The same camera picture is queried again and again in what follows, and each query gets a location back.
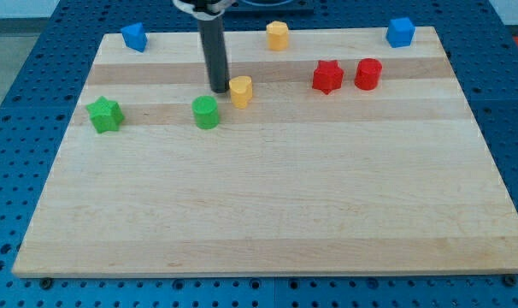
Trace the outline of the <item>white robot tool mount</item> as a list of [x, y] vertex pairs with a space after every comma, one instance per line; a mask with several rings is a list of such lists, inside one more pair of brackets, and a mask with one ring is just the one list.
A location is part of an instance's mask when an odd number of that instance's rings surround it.
[[223, 15], [236, 0], [173, 0], [172, 3], [199, 21], [212, 21]]

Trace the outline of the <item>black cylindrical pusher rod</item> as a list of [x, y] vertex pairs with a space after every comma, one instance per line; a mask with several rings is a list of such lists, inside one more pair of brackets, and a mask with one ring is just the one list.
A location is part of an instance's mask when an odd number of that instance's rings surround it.
[[229, 87], [229, 68], [222, 16], [211, 21], [198, 21], [197, 24], [210, 89], [215, 93], [225, 93]]

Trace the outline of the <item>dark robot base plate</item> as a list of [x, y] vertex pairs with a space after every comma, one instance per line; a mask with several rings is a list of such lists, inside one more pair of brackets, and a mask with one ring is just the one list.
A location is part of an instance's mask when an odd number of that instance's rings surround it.
[[237, 0], [228, 9], [227, 15], [311, 13], [315, 0]]

